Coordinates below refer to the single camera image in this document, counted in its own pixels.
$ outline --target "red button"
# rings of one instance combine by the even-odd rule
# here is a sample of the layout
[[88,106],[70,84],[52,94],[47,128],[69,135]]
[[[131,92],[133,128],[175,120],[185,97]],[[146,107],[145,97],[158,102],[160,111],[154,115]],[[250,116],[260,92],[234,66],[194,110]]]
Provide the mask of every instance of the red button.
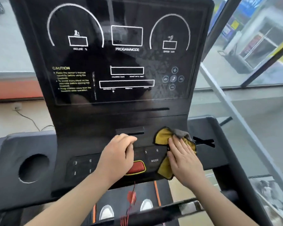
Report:
[[131,169],[127,172],[127,175],[135,174],[142,171],[144,171],[144,164],[141,161],[134,162]]

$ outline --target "cup holder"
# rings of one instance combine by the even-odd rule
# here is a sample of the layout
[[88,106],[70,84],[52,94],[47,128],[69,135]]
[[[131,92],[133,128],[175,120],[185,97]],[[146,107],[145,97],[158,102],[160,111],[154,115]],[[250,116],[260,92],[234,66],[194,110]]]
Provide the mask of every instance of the cup holder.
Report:
[[49,159],[46,155],[32,155],[21,164],[19,179],[23,183],[33,183],[46,173],[48,167]]

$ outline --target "orange wall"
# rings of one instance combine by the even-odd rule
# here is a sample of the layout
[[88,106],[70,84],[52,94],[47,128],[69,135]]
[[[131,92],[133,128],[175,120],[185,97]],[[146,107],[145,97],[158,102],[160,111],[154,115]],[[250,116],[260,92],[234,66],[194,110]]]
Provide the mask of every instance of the orange wall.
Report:
[[43,97],[37,80],[0,81],[0,99]]

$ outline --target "white sneaker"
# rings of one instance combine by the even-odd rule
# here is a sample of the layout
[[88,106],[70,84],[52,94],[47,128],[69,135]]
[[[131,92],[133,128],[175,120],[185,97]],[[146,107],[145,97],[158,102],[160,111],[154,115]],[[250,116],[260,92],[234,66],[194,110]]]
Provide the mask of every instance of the white sneaker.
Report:
[[150,199],[145,199],[141,204],[141,211],[147,210],[147,209],[153,209],[153,204]]
[[104,207],[102,207],[100,212],[100,220],[104,220],[111,217],[114,217],[112,207],[110,205],[105,205]]

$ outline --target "hand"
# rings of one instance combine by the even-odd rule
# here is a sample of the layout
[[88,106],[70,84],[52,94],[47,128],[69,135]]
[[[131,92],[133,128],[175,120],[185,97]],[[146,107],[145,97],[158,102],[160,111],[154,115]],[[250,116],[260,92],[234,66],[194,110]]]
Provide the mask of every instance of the hand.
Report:
[[94,171],[107,179],[109,187],[121,179],[133,166],[133,143],[136,137],[124,133],[116,135],[102,151],[97,168]]
[[200,160],[191,147],[176,136],[169,138],[169,146],[168,157],[175,177],[194,192],[207,182]]

